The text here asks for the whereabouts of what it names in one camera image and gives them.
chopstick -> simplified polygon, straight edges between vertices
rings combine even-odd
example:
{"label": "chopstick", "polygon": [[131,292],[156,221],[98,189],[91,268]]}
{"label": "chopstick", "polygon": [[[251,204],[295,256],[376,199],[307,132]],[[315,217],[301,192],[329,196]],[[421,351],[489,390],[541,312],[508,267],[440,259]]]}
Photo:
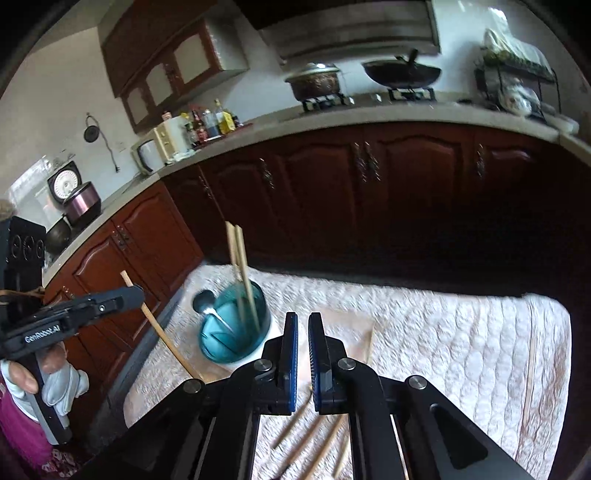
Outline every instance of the chopstick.
{"label": "chopstick", "polygon": [[[123,281],[125,282],[125,285],[127,285],[128,287],[134,286],[134,283],[131,281],[131,278],[129,277],[129,275],[127,274],[127,272],[125,270],[123,270],[123,272],[121,272],[120,275],[121,275],[121,277],[123,277]],[[158,334],[160,339],[168,347],[168,350],[170,350],[170,352],[176,357],[176,359],[185,368],[185,370],[189,373],[189,375],[191,375],[193,378],[197,378],[198,380],[203,380],[202,376],[199,375],[199,372],[197,372],[197,370],[195,370],[189,364],[189,362],[187,362],[187,359],[182,356],[181,352],[179,352],[177,350],[177,348],[174,346],[174,343],[172,343],[172,341],[168,337],[168,335],[166,335],[164,330],[162,330],[162,327],[160,326],[160,324],[158,323],[158,321],[156,320],[156,318],[154,317],[154,315],[152,314],[152,312],[150,311],[150,309],[148,308],[148,306],[145,303],[142,304],[142,312],[145,315],[145,317],[148,319],[148,321],[152,324],[152,327],[154,328],[154,330],[156,330],[156,333]]]}
{"label": "chopstick", "polygon": [[300,456],[300,454],[304,451],[306,446],[310,443],[310,440],[314,437],[316,432],[318,432],[324,417],[322,415],[318,415],[312,426],[306,432],[306,435],[302,438],[300,444],[297,448],[289,455],[285,463],[283,464],[283,468],[281,469],[281,473],[275,477],[276,479],[280,479],[287,469],[291,467],[291,465],[296,461],[296,459]]}
{"label": "chopstick", "polygon": [[298,423],[299,419],[304,414],[306,407],[308,406],[308,403],[310,403],[310,400],[312,399],[312,393],[313,393],[312,386],[310,386],[310,395],[308,396],[306,401],[300,406],[298,411],[296,411],[296,413],[293,415],[293,418],[291,419],[290,424],[285,428],[285,430],[283,430],[283,432],[281,432],[281,434],[279,435],[279,438],[273,444],[273,447],[272,447],[273,450],[275,450],[277,447],[279,447],[279,444],[287,438],[287,436],[290,434],[293,427],[296,426],[296,423]]}
{"label": "chopstick", "polygon": [[314,461],[306,469],[306,472],[304,473],[304,476],[301,477],[301,480],[310,480],[314,476],[314,470],[316,470],[316,467],[318,467],[318,464],[324,459],[326,454],[329,452],[333,440],[335,439],[336,435],[338,434],[340,428],[345,423],[346,419],[347,419],[346,414],[343,414],[340,416],[338,421],[335,423],[335,426],[333,426],[332,430],[330,431],[328,438],[324,441],[324,445],[322,446],[322,449],[320,450],[320,452],[318,452],[318,455],[316,455],[316,458],[314,458]]}
{"label": "chopstick", "polygon": [[244,289],[246,290],[246,298],[248,299],[248,304],[251,308],[252,318],[255,321],[256,331],[261,331],[261,324],[259,323],[258,315],[256,314],[256,306],[255,306],[255,298],[252,294],[252,285],[251,281],[248,279],[248,272],[246,267],[248,263],[246,261],[246,248],[244,247],[244,236],[242,234],[242,228],[236,225],[236,244],[238,247],[238,266],[240,267],[240,271],[242,273],[242,281],[244,282]]}
{"label": "chopstick", "polygon": [[230,263],[232,264],[232,271],[234,273],[234,283],[236,284],[236,303],[238,304],[238,316],[242,326],[246,329],[246,313],[244,311],[244,302],[242,301],[242,294],[239,292],[238,284],[240,283],[240,272],[238,270],[238,247],[236,245],[236,228],[226,221],[226,236],[228,237],[228,250],[230,252]]}

white bedspread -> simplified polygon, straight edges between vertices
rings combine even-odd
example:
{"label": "white bedspread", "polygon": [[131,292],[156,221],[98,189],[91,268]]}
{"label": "white bedspread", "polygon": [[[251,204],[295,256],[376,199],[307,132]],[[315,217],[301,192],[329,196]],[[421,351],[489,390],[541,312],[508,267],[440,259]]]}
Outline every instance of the white bedspread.
{"label": "white bedspread", "polygon": [[[396,380],[423,375],[535,479],[548,477],[562,429],[570,378],[570,318],[560,303],[537,295],[471,297],[254,269],[249,273],[265,292],[281,330],[287,311],[298,314],[300,344],[304,346],[312,311],[329,309],[373,319],[374,345],[369,364],[379,375]],[[227,265],[205,265],[193,271],[166,328],[179,350],[205,373],[206,381],[227,373],[205,360],[199,351],[201,318],[192,310],[191,300],[204,288],[217,294],[231,280]],[[336,326],[327,327],[326,333],[342,338],[347,348],[361,335],[354,329]],[[135,423],[187,378],[188,373],[159,342],[125,399],[127,424]],[[299,406],[307,398],[307,385],[300,382],[298,387]],[[276,450],[270,446],[289,418],[261,417],[253,478],[265,480],[277,475],[315,415],[308,405],[292,435]],[[301,475],[334,421],[324,421],[319,434],[284,479]],[[339,441],[319,465],[317,478],[332,473],[344,434],[342,429]],[[349,461],[341,478],[352,478],[351,472]]]}

pot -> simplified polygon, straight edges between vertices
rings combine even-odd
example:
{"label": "pot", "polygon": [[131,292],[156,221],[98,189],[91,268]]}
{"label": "pot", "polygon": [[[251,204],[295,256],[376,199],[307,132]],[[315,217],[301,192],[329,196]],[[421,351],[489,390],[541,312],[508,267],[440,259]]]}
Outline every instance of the pot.
{"label": "pot", "polygon": [[416,63],[418,50],[415,48],[408,60],[403,57],[374,60],[362,63],[365,73],[374,82],[392,90],[423,88],[431,85],[441,75],[441,69]]}
{"label": "pot", "polygon": [[100,197],[91,181],[74,190],[64,202],[66,218],[72,227],[86,228],[100,215]]}
{"label": "pot", "polygon": [[303,102],[340,93],[339,72],[334,64],[309,63],[304,70],[287,77],[285,82],[291,85],[295,99]]}
{"label": "pot", "polygon": [[72,237],[72,229],[68,222],[64,219],[64,216],[52,226],[46,235],[45,250],[51,255],[61,254],[65,247],[70,243]]}

stove burner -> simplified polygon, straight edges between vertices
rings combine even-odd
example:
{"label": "stove burner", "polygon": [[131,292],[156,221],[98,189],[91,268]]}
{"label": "stove burner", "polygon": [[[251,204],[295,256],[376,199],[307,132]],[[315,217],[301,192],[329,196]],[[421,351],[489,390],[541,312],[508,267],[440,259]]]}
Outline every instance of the stove burner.
{"label": "stove burner", "polygon": [[[337,93],[336,96],[340,100],[341,105],[346,105],[345,96],[342,93]],[[320,112],[338,105],[337,99],[332,95],[318,98],[309,98],[304,100],[301,104],[304,107],[304,112]]]}
{"label": "stove burner", "polygon": [[[395,93],[398,93],[402,98],[396,98]],[[392,90],[388,89],[388,95],[392,102],[436,102],[435,91],[432,88],[425,88],[421,91],[414,91],[412,89]]]}

bottle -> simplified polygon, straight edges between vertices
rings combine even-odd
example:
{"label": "bottle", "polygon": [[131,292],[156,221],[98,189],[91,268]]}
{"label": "bottle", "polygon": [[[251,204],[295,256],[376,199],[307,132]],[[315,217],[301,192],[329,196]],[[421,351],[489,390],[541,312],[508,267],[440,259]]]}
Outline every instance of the bottle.
{"label": "bottle", "polygon": [[189,143],[191,144],[191,148],[194,150],[197,150],[199,148],[199,144],[201,142],[199,141],[199,137],[197,136],[197,132],[193,128],[193,124],[191,122],[189,122],[188,124],[185,125],[185,128],[187,129],[187,137],[189,138]]}
{"label": "bottle", "polygon": [[199,117],[199,111],[196,105],[191,106],[191,113],[193,114],[193,129],[197,133],[199,143],[204,143],[209,138],[209,135],[207,134],[205,124],[201,120],[201,117]]}
{"label": "bottle", "polygon": [[224,111],[219,98],[216,98],[215,114],[220,132],[222,132],[223,135],[226,135],[236,129],[236,125],[234,125],[232,120],[232,115]]}
{"label": "bottle", "polygon": [[220,135],[220,129],[217,126],[217,119],[213,113],[209,110],[203,111],[203,122],[205,123],[205,128],[207,128],[207,134],[209,138],[211,137],[218,137]]}

